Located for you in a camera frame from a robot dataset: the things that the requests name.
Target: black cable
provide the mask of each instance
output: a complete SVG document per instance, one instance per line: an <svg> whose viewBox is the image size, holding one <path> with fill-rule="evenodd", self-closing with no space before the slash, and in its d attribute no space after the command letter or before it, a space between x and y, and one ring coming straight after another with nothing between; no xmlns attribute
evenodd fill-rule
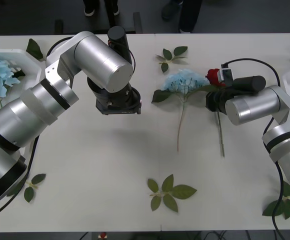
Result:
<svg viewBox="0 0 290 240"><path fill-rule="evenodd" d="M58 40L57 42L55 42L55 43L53 44L53 46L51 46L51 48L48 50L48 52L47 52L47 54L46 54L46 57L48 57L48 56L52 53L53 49L54 49L58 44L60 44L60 43L62 43L62 42L64 42L64 41L66 41L66 40L69 40L69 39L71 39L71 38L72 38L72 36L68 36L68 37L65 37L65 38L63 38L63 39Z"/></svg>
<svg viewBox="0 0 290 240"><path fill-rule="evenodd" d="M119 46L125 48L127 51L129 51L129 53L130 53L130 55L131 55L131 57L133 58L133 61L134 61L134 68L133 68L133 74L134 74L135 68L136 68L136 61L135 61L135 57L134 57L132 51L128 47L126 47L123 44L120 44L119 42L116 42L116 41L108 40L108 44L116 44L116 45L119 45Z"/></svg>
<svg viewBox="0 0 290 240"><path fill-rule="evenodd" d="M248 240L252 240L249 231L248 231L248 230L245 230L245 232L246 232L246 235L247 235L247 239L248 239Z"/></svg>
<svg viewBox="0 0 290 240"><path fill-rule="evenodd" d="M219 240L222 240L222 239L225 239L224 234L227 232L227 230L223 231L220 233L220 237L219 237Z"/></svg>
<svg viewBox="0 0 290 240"><path fill-rule="evenodd" d="M235 62L240 62L240 61L253 61L253 62L257 62L257 63L260 63L260 64L264 64L265 66L269 67L275 74L275 77L277 79L277 85L280 87L281 86L281 81L280 81L280 77L277 73L277 71L275 70L275 68L273 68L271 65L269 65L267 62L264 62L264 61L261 61L261 60L258 60L258 59L255 59L255 58L239 58L239 59L235 59L235 60L232 60L232 61L228 61L224 64L222 64L222 67L225 67L227 68L229 64L231 63L235 63Z"/></svg>
<svg viewBox="0 0 290 240"><path fill-rule="evenodd" d="M280 77L277 73L277 71L271 66L269 65L267 62L264 62L264 61L261 61L261 60L258 60L258 59L254 59L254 58L239 58L239 59L235 59L235 60L232 60L232 61L228 61L224 64L221 65L222 68L228 68L228 65L230 63L234 63L234 62L239 62L239 61L254 61L254 62L257 62L257 63L261 63L261 64L264 64L265 66L269 67L275 74L275 77L276 77L276 80L277 80L277 85L280 87L281 86L281 81L280 81ZM272 124L272 122L274 121L274 118L272 117L271 120L269 121L268 125L266 126L264 132L263 132L263 135L268 131L270 125ZM268 151L268 153L270 153L270 150L266 147L265 143L264 143L264 146L266 148L266 150ZM277 203L276 203L276 206L274 207L274 210L272 212L272 215L271 215L271 220L273 222L273 225L279 235L279 237L282 239L282 240L285 240L285 238L283 237L283 235L281 234L280 230L278 229L277 225L276 225L276 221L275 221L275 214L276 214L276 211L277 209L279 208L279 205L281 204L282 202L282 199L283 199L283 192L284 192L284 180L283 180L283 174L282 174L282 170L279 166L279 163L276 162L275 163L276 167L277 167L277 170L278 170L278 174L279 174L279 181L280 181L280 191L279 191L279 197L278 197L278 200L277 200Z"/></svg>
<svg viewBox="0 0 290 240"><path fill-rule="evenodd" d="M274 207L274 210L273 210L273 213L271 215L271 220L274 224L274 227L277 231L277 234L279 235L279 237L282 239L282 240L285 240L285 238L283 237L282 233L280 232L280 230L278 229L277 225L276 225L276 221L275 221L275 213L277 211L277 209L279 208L279 205L281 204L282 202L282 199L283 199L283 192L284 192L284 180L283 180L283 174L282 174L282 170L280 168L280 165L279 165L279 162L275 162L275 165L277 167L277 170L278 170L278 174L279 174L279 181L280 181L280 191L279 191L279 197L278 197L278 200L277 200L277 203L276 203L276 206Z"/></svg>
<svg viewBox="0 0 290 240"><path fill-rule="evenodd" d="M81 236L80 237L80 239L79 240L82 240L85 236L86 236L86 234L88 234L89 232L87 231L87 232L85 232L84 234L83 234L83 236Z"/></svg>
<svg viewBox="0 0 290 240"><path fill-rule="evenodd" d="M199 235L201 235L201 233L202 233L202 231L199 231L198 233L196 233L196 235L195 235L195 237L194 237L194 239L193 239L193 240L196 240L196 238L198 238L198 237L199 237Z"/></svg>
<svg viewBox="0 0 290 240"><path fill-rule="evenodd" d="M206 236L204 237L203 240L206 240L207 236L210 235L210 234L213 234L213 233L214 233L214 232L212 232L212 231L208 232L208 233L206 234Z"/></svg>
<svg viewBox="0 0 290 240"><path fill-rule="evenodd" d="M275 240L277 240L276 230L273 230L273 232L274 232Z"/></svg>
<svg viewBox="0 0 290 240"><path fill-rule="evenodd" d="M191 239L191 236L190 236L190 234L189 234L188 232L186 232L186 236L187 236L187 239L188 239L188 240L192 240L192 239Z"/></svg>
<svg viewBox="0 0 290 240"><path fill-rule="evenodd" d="M32 167L32 163L33 163L33 159L34 159L34 155L35 155L35 150L36 150L36 146L37 146L37 143L38 143L38 141L39 141L39 137L40 136L37 136L36 138L35 138L35 141L34 141L34 144L33 144L33 149L32 149L32 151L31 151L31 155L30 155L30 159L29 159L29 163L28 163L28 167L27 167L27 173L26 173L26 175L24 176L24 178L20 181L21 183L22 183L22 185L21 185L21 188L17 191L17 193L14 195L14 196L12 196L11 198L10 198L10 200L8 200L8 202L6 202L1 208L0 208L0 212L1 211L3 211L15 198L16 198L16 196L20 193L20 191L22 190L22 188L23 188L23 186L24 186L24 184L25 184L25 182L26 182L26 180L27 180L27 178L28 178L28 176L29 176L29 174L30 174L30 170L31 170L31 167Z"/></svg>

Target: green leaf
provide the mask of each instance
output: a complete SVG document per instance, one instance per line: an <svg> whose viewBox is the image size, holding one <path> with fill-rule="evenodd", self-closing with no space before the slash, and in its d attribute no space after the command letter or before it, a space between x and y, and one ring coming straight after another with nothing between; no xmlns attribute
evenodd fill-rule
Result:
<svg viewBox="0 0 290 240"><path fill-rule="evenodd" d="M28 40L26 52L28 52L30 55L32 55L37 60L41 60L43 58L43 54L41 52L40 46L32 38L30 38Z"/></svg>
<svg viewBox="0 0 290 240"><path fill-rule="evenodd" d="M165 59L164 57L160 56L160 55L156 55L156 58L157 58L158 60L160 60L160 61L163 61L163 62L166 61L166 59Z"/></svg>
<svg viewBox="0 0 290 240"><path fill-rule="evenodd" d="M187 46L178 46L174 49L174 55L179 56L187 51Z"/></svg>
<svg viewBox="0 0 290 240"><path fill-rule="evenodd" d="M275 208L277 202L278 202L277 200L271 202L271 203L270 203L270 204L265 208L265 210L263 211L263 214L262 214L262 215L263 215L263 216L271 217L271 216L272 216L272 213L273 213L273 210L274 210L274 208ZM278 206L278 209L276 210L275 216L279 216L279 215L281 215L281 214L283 213L283 211L284 211L284 202L281 201L281 202L280 202L280 205Z"/></svg>
<svg viewBox="0 0 290 240"><path fill-rule="evenodd" d="M179 212L179 208L177 207L177 203L171 195L166 194L163 197L163 202L164 202L165 206L168 207L169 209L173 210L176 213Z"/></svg>
<svg viewBox="0 0 290 240"><path fill-rule="evenodd" d="M161 205L162 198L160 196L154 196L150 201L150 208L152 211L155 211Z"/></svg>
<svg viewBox="0 0 290 240"><path fill-rule="evenodd" d="M17 72L14 73L13 78L19 78L19 77L25 77L25 73L23 72L23 70L19 70Z"/></svg>
<svg viewBox="0 0 290 240"><path fill-rule="evenodd" d="M286 199L284 204L284 218L285 219L290 218L290 199Z"/></svg>
<svg viewBox="0 0 290 240"><path fill-rule="evenodd" d="M163 62L160 65L160 69L162 70L163 73L165 73L169 69L169 65L166 62Z"/></svg>
<svg viewBox="0 0 290 240"><path fill-rule="evenodd" d="M165 193L168 193L173 189L173 184L174 184L174 175L171 174L163 181L163 184L161 185L161 190Z"/></svg>
<svg viewBox="0 0 290 240"><path fill-rule="evenodd" d="M46 177L46 174L45 173L41 173L41 174L37 174L36 176L34 176L32 179L31 179L31 184L39 184L40 182L42 182Z"/></svg>
<svg viewBox="0 0 290 240"><path fill-rule="evenodd" d="M11 197L14 196L19 190L23 188L24 184L23 181L21 180L6 196Z"/></svg>
<svg viewBox="0 0 290 240"><path fill-rule="evenodd" d="M173 187L170 194L177 199L188 199L196 193L196 191L197 190L191 186L181 184Z"/></svg>
<svg viewBox="0 0 290 240"><path fill-rule="evenodd" d="M160 103L168 99L173 93L170 91L156 90L153 94L151 103Z"/></svg>
<svg viewBox="0 0 290 240"><path fill-rule="evenodd" d="M24 191L24 198L29 203L33 199L33 197L34 197L34 189L31 186L29 186Z"/></svg>
<svg viewBox="0 0 290 240"><path fill-rule="evenodd" d="M284 197L290 196L290 185L284 181L284 192L283 192Z"/></svg>
<svg viewBox="0 0 290 240"><path fill-rule="evenodd" d="M154 179L149 178L147 180L147 186L153 193L157 193L159 191L159 186Z"/></svg>
<svg viewBox="0 0 290 240"><path fill-rule="evenodd" d="M172 59L172 53L170 51L168 51L167 49L163 49L163 56L166 60L171 60Z"/></svg>

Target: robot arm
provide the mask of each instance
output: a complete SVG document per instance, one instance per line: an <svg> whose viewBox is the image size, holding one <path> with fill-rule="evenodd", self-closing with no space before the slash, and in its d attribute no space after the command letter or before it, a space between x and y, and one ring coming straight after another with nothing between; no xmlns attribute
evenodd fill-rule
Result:
<svg viewBox="0 0 290 240"><path fill-rule="evenodd" d="M26 174L27 166L15 152L79 99L71 83L80 71L93 84L93 92L99 91L96 106L103 114L140 113L139 93L129 84L132 65L91 32L81 32L57 48L47 65L45 79L0 109L0 199Z"/></svg>
<svg viewBox="0 0 290 240"><path fill-rule="evenodd" d="M230 86L207 94L206 107L226 114L234 125L272 115L279 125L262 140L290 183L290 96L279 86L264 88L265 84L261 76L237 78Z"/></svg>

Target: person's leg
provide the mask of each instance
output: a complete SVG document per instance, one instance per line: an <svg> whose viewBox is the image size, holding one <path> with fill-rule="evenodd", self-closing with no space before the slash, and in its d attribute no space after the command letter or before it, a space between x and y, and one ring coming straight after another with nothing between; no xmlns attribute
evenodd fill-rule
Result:
<svg viewBox="0 0 290 240"><path fill-rule="evenodd" d="M85 16L90 17L95 13L95 9L98 8L100 1L99 0L83 0L85 5Z"/></svg>
<svg viewBox="0 0 290 240"><path fill-rule="evenodd" d="M180 10L183 0L170 0L161 10L161 17L170 20Z"/></svg>
<svg viewBox="0 0 290 240"><path fill-rule="evenodd" d="M191 33L200 14L203 0L184 0L180 12L178 29L181 33Z"/></svg>

